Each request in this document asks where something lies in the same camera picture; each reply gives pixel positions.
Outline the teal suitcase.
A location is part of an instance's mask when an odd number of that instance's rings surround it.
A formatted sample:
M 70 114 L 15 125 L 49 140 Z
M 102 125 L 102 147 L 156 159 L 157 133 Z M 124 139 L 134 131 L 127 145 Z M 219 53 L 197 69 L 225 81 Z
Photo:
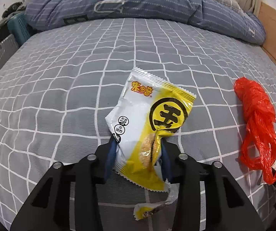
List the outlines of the teal suitcase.
M 37 33 L 37 30 L 30 26 L 24 12 L 12 16 L 7 22 L 9 33 L 12 34 L 19 46 L 22 46 L 28 39 Z

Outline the grey checked bed sheet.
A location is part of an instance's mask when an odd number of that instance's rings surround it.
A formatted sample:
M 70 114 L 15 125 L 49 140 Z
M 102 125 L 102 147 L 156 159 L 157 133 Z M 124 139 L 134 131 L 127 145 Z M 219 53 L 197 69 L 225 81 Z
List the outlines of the grey checked bed sheet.
M 268 226 L 276 195 L 260 171 L 238 161 L 246 126 L 233 85 L 240 77 L 260 83 L 276 111 L 276 65 L 259 46 L 159 19 L 105 19 L 36 34 L 3 66 L 0 222 L 10 228 L 54 162 L 76 163 L 109 140 L 105 118 L 135 67 L 197 96 L 170 142 L 197 161 L 221 161 Z

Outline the yellow white snack wrapper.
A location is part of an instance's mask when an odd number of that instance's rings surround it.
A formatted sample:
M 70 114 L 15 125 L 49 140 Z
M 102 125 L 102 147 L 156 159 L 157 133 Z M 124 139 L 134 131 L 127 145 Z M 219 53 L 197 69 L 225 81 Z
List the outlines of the yellow white snack wrapper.
M 105 120 L 118 143 L 114 169 L 130 182 L 150 191 L 167 192 L 159 203 L 138 203 L 141 220 L 177 200 L 178 189 L 168 181 L 161 140 L 171 137 L 188 118 L 195 94 L 140 68 L 132 69 L 117 105 Z

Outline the blue striped duvet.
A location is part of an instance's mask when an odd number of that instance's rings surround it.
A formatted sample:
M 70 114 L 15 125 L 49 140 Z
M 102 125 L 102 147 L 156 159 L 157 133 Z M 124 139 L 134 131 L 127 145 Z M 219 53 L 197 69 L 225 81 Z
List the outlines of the blue striped duvet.
M 215 0 L 31 0 L 25 19 L 46 31 L 105 18 L 163 19 L 262 45 L 266 32 L 252 13 L 240 13 Z

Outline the red plastic bag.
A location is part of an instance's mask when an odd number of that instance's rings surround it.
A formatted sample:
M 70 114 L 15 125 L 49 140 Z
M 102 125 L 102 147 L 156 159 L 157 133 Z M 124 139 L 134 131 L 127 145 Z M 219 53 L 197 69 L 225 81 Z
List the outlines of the red plastic bag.
M 242 102 L 246 135 L 239 160 L 249 169 L 261 170 L 265 183 L 276 182 L 276 113 L 262 86 L 245 77 L 237 79 L 234 91 Z

